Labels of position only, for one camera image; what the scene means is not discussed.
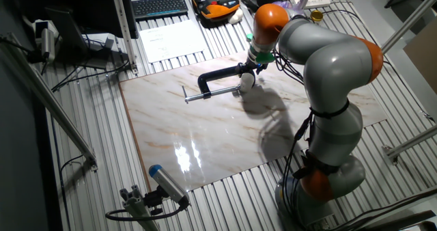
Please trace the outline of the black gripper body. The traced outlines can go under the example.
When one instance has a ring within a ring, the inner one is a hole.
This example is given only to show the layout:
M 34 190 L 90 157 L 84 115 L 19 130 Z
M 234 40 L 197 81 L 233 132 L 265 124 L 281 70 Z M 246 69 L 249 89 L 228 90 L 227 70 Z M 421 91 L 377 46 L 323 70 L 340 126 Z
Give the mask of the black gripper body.
M 247 68 L 249 70 L 249 73 L 255 75 L 259 74 L 261 71 L 267 69 L 268 64 L 258 64 L 255 62 L 252 62 L 251 60 L 247 61 Z

